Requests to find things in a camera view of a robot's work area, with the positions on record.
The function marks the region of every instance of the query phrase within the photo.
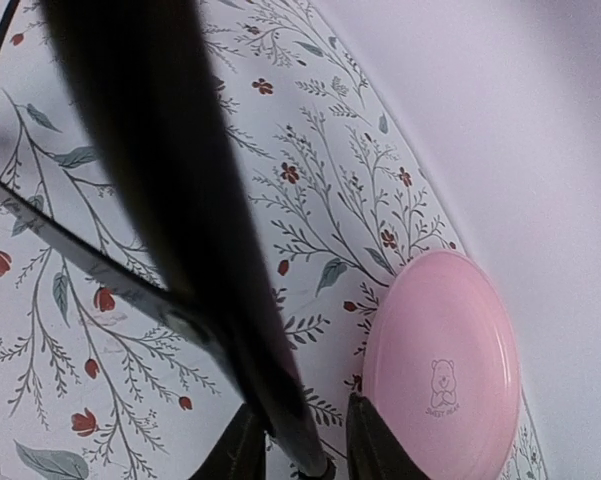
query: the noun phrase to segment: white wall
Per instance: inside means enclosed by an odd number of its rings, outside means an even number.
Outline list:
[[[552,479],[601,479],[601,0],[314,0],[513,317]]]

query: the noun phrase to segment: teddy bear print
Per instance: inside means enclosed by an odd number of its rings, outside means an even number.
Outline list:
[[[456,403],[456,376],[453,372],[453,360],[434,360],[431,362],[431,406],[440,408]]]

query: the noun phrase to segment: pink plate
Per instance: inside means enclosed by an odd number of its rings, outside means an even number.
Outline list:
[[[486,275],[449,251],[418,257],[376,315],[364,394],[432,480],[495,480],[516,433],[520,371]]]

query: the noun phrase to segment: pink oval plate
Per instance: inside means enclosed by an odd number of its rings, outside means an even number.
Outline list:
[[[363,378],[363,393],[432,480],[498,477],[518,425],[520,370],[507,313],[469,259],[427,253],[398,275]]]

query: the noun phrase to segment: tablecloth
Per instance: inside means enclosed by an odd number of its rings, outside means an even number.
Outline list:
[[[344,479],[346,404],[361,387],[374,313],[411,259],[463,251],[462,242],[426,165],[311,3],[199,5],[272,295]],[[161,285],[81,126],[38,2],[23,2],[8,39],[0,177]],[[200,160],[195,151],[191,160]],[[239,404],[206,353],[86,276],[0,205],[0,478],[188,478]],[[271,441],[267,450],[269,478],[297,477]],[[501,479],[546,478],[523,403]]]

